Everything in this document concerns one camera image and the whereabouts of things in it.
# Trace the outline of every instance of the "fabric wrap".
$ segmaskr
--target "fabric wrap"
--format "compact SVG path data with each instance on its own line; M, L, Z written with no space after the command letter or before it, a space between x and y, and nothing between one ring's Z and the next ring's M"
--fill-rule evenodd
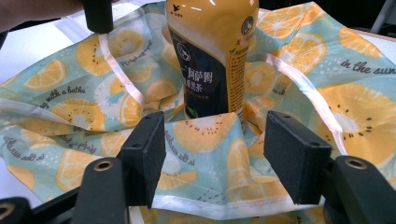
M268 110L286 113L342 154L372 162L396 188L396 65L315 3L260 13L234 113L184 117L183 77L163 37L164 3L121 18L0 86L0 156L42 202L116 156L137 122L165 114L166 159L146 223L320 223L293 204L263 156Z

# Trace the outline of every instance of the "bottle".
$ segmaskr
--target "bottle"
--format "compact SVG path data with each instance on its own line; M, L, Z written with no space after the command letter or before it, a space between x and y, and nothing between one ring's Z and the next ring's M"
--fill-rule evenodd
M259 1L166 0L165 12L187 117L235 112L244 126L244 69Z

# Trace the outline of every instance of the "white table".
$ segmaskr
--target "white table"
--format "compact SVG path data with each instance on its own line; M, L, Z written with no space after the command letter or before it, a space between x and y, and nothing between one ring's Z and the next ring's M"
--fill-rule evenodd
M158 2L158 0L134 0L134 4L121 1L120 4L114 6L114 19L148 2ZM59 21L9 33L0 50L0 67L2 68L0 83L42 58L90 35L91 32L84 22L83 13L79 12ZM361 35L377 45L396 63L396 39L368 33L361 33ZM15 196L28 198L32 207L41 204L37 197L7 170L4 160L0 159L0 199Z

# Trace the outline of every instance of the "wrapped bottle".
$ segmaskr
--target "wrapped bottle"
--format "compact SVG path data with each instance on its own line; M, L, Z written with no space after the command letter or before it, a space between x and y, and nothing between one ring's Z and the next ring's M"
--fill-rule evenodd
M166 0L188 118L235 112L245 123L244 68L257 0Z

